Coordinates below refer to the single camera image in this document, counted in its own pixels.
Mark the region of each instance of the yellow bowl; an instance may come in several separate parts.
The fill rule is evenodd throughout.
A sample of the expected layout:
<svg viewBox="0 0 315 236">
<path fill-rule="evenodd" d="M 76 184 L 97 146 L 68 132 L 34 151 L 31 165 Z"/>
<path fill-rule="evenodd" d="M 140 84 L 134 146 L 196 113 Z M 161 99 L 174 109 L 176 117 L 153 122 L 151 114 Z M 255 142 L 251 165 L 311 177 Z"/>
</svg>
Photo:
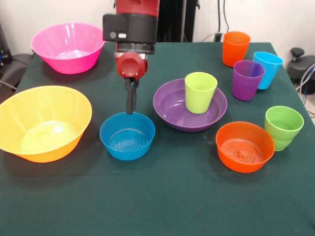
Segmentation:
<svg viewBox="0 0 315 236">
<path fill-rule="evenodd" d="M 33 162 L 59 160 L 77 146 L 92 118 L 79 91 L 42 86 L 0 104 L 0 149 Z"/>
</svg>

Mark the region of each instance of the table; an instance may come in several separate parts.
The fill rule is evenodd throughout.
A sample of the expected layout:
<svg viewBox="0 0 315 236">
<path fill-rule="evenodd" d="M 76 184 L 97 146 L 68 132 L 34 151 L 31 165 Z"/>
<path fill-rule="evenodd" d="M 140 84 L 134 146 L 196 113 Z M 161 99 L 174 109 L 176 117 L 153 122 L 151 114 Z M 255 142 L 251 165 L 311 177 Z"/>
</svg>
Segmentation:
<svg viewBox="0 0 315 236">
<path fill-rule="evenodd" d="M 1 236 L 313 236 L 315 234 L 315 127 L 281 68 L 271 87 L 251 101 L 231 94 L 232 68 L 221 61 L 221 43 L 158 43 L 140 80 L 137 111 L 156 125 L 149 153 L 136 161 L 111 157 L 98 132 L 126 107 L 116 74 L 115 44 L 106 43 L 90 71 L 66 76 L 35 56 L 19 90 L 65 85 L 83 92 L 92 121 L 76 149 L 46 164 L 0 152 Z M 247 53 L 274 53 L 252 43 Z M 165 82 L 190 72 L 213 74 L 228 100 L 224 117 L 199 133 L 182 133 L 154 112 L 152 98 Z M 273 105 L 298 110 L 305 125 L 292 144 L 258 172 L 241 174 L 223 165 L 215 134 L 243 120 L 260 126 Z"/>
</svg>

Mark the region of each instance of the purple cup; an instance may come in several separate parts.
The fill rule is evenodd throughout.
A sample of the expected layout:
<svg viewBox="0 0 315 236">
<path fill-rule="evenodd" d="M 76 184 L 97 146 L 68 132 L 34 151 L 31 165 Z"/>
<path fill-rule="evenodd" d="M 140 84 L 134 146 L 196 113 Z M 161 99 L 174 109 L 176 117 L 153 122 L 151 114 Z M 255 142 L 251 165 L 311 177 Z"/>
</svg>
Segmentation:
<svg viewBox="0 0 315 236">
<path fill-rule="evenodd" d="M 253 60 L 241 60 L 234 65 L 232 93 L 237 99 L 251 100 L 265 74 L 265 68 Z"/>
</svg>

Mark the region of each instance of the plastic bowl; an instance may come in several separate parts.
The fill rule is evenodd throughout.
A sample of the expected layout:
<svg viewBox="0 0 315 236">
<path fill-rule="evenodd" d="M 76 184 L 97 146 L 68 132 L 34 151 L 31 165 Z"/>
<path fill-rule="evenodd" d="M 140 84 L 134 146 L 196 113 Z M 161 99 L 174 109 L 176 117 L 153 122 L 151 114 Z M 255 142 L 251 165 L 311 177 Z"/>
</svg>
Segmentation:
<svg viewBox="0 0 315 236">
<path fill-rule="evenodd" d="M 33 162 L 68 155 L 92 118 L 89 100 L 63 86 L 17 93 L 0 104 L 0 149 Z"/>
<path fill-rule="evenodd" d="M 85 23 L 63 23 L 38 32 L 31 48 L 54 70 L 78 74 L 92 68 L 102 50 L 103 31 Z"/>
<path fill-rule="evenodd" d="M 153 122 L 140 113 L 118 113 L 100 128 L 100 139 L 108 152 L 122 161 L 144 156 L 150 149 L 156 129 Z"/>
<path fill-rule="evenodd" d="M 220 160 L 231 170 L 251 173 L 273 156 L 275 144 L 263 128 L 248 122 L 222 126 L 216 136 Z"/>
<path fill-rule="evenodd" d="M 221 119 L 227 109 L 227 100 L 216 88 L 208 110 L 203 114 L 193 114 L 186 109 L 185 79 L 177 79 L 156 91 L 153 106 L 158 116 L 174 129 L 199 132 Z"/>
</svg>

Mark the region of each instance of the light blue cup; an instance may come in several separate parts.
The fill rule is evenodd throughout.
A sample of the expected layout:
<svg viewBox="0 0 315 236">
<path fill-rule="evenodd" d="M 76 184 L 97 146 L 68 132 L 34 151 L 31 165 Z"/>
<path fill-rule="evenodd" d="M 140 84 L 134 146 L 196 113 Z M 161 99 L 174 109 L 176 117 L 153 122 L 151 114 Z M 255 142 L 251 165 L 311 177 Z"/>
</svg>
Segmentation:
<svg viewBox="0 0 315 236">
<path fill-rule="evenodd" d="M 284 61 L 280 57 L 266 52 L 255 52 L 253 60 L 262 64 L 266 69 L 258 89 L 269 88 Z"/>
<path fill-rule="evenodd" d="M 132 161 L 150 149 L 156 129 L 153 122 L 140 113 L 118 113 L 108 118 L 100 128 L 100 139 L 113 157 Z"/>
</svg>

